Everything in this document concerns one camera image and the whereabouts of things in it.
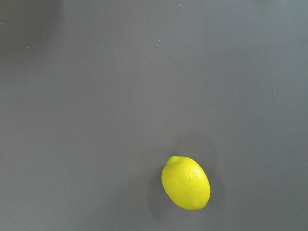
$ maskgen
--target citrus fruit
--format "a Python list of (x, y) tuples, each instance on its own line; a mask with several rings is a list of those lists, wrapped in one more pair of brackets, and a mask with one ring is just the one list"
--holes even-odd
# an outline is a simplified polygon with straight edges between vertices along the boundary
[(210, 198), (205, 172), (189, 157), (170, 157), (162, 172), (162, 183), (170, 199), (188, 210), (202, 209)]

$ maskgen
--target gray table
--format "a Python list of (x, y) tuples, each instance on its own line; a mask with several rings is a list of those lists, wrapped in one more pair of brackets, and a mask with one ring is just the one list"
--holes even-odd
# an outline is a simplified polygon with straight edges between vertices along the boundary
[(1, 231), (304, 231), (307, 168), (306, 0), (0, 2)]

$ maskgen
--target yellow lemon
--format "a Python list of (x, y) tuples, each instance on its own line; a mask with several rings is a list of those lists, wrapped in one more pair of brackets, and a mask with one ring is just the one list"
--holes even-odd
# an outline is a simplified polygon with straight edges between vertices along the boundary
[(202, 209), (208, 202), (211, 189), (203, 169), (185, 156), (172, 156), (163, 172), (162, 183), (170, 199), (188, 210)]

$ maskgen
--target gray background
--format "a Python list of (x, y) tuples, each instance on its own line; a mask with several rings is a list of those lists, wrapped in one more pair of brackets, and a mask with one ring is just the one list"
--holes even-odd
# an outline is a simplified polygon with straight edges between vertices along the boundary
[(0, 230), (308, 230), (307, 102), (306, 0), (2, 0)]

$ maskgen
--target lemon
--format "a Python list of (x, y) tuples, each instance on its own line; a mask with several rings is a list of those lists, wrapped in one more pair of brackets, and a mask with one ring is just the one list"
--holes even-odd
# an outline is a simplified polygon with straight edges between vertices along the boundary
[(170, 199), (188, 210), (206, 206), (211, 189), (203, 169), (193, 159), (172, 156), (162, 172), (163, 187)]

